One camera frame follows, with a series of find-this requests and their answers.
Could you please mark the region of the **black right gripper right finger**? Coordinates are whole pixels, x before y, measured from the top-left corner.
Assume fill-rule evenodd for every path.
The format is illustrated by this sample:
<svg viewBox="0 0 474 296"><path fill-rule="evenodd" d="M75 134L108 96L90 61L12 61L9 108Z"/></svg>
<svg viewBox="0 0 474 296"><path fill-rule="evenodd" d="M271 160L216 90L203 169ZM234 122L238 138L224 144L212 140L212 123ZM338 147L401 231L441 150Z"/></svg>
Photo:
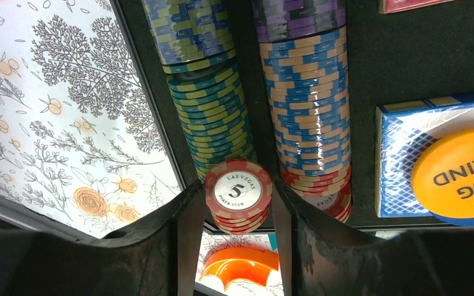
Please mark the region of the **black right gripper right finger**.
<svg viewBox="0 0 474 296"><path fill-rule="evenodd" d="M272 207L285 295L474 295L474 229L384 240L311 206L279 180Z"/></svg>

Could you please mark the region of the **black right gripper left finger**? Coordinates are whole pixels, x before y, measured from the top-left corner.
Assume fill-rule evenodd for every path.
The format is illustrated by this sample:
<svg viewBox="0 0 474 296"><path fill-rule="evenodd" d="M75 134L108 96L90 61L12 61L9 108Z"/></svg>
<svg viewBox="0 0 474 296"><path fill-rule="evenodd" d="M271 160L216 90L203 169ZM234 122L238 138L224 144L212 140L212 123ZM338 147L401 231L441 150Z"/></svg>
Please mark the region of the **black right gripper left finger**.
<svg viewBox="0 0 474 296"><path fill-rule="evenodd" d="M192 295L205 207L195 181L102 239L0 230L0 295Z"/></svg>

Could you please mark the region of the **orange curved toy block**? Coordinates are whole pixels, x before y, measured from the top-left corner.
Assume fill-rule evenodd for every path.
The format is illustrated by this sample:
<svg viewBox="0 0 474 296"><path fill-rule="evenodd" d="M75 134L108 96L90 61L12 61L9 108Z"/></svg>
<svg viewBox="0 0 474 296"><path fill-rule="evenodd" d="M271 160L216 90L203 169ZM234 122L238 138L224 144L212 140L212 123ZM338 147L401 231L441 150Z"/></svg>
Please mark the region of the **orange curved toy block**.
<svg viewBox="0 0 474 296"><path fill-rule="evenodd" d="M237 280L265 287L270 273L277 272L279 269L279 255L273 251L250 247L230 247L221 249L208 257L199 279L215 276L221 280L224 290Z"/></svg>

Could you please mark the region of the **red poker chip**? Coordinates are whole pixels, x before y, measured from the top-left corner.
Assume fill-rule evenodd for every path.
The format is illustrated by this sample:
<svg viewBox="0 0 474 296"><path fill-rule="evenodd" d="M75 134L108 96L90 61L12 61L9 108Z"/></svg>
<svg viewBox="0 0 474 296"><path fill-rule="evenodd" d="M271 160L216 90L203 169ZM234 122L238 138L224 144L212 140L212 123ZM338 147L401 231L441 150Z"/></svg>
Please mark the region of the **red poker chip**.
<svg viewBox="0 0 474 296"><path fill-rule="evenodd" d="M228 219L250 218L270 204L273 181L258 163L235 158L211 168L204 188L212 214Z"/></svg>

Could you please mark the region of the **blue card deck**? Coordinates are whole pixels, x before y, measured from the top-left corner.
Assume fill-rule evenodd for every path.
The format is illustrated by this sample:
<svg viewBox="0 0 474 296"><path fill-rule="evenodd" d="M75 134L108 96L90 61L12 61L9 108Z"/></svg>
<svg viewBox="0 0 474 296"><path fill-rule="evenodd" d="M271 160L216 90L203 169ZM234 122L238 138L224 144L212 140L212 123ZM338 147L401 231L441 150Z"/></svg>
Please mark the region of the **blue card deck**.
<svg viewBox="0 0 474 296"><path fill-rule="evenodd" d="M379 105L375 116L377 216L430 216L413 193L410 184L413 167L438 139L474 128L474 92Z"/></svg>

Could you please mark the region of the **yellow big blind button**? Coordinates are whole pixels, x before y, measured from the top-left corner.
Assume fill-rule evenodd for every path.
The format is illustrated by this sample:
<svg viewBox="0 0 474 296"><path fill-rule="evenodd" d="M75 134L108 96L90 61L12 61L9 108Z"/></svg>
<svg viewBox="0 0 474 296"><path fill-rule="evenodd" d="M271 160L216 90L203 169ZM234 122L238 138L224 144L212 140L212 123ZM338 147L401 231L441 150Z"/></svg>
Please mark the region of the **yellow big blind button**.
<svg viewBox="0 0 474 296"><path fill-rule="evenodd" d="M410 183L432 214L474 218L474 129L452 133L427 148L414 165Z"/></svg>

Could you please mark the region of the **black poker set case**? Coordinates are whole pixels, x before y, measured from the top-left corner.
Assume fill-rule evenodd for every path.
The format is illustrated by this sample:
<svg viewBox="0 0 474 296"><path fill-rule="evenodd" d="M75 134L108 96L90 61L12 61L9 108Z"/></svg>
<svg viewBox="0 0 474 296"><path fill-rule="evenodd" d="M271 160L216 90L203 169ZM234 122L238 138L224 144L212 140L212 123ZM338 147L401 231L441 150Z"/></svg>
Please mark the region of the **black poker set case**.
<svg viewBox="0 0 474 296"><path fill-rule="evenodd" d="M198 176L140 1L112 7L133 57L181 188ZM474 92L474 1L379 14L376 1L348 1L353 210L362 231L443 228L431 217L375 214L375 108L380 104Z"/></svg>

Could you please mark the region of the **blue small blind button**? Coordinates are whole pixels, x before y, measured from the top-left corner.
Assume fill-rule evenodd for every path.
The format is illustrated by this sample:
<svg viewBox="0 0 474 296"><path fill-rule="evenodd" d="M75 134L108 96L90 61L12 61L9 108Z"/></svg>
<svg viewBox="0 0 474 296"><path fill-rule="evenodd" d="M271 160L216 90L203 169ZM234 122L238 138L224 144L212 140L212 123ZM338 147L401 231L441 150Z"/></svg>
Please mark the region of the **blue small blind button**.
<svg viewBox="0 0 474 296"><path fill-rule="evenodd" d="M442 215L439 215L439 214L436 214L436 213L433 213L433 212L430 212L430 213L431 213L432 216L434 216L438 220L440 220L442 222L445 222L445 223L448 223L448 224L452 224L452 225L456 225L456 226L471 226L471 227L474 227L474 217L472 217L472 218L453 218L453 217L442 216Z"/></svg>

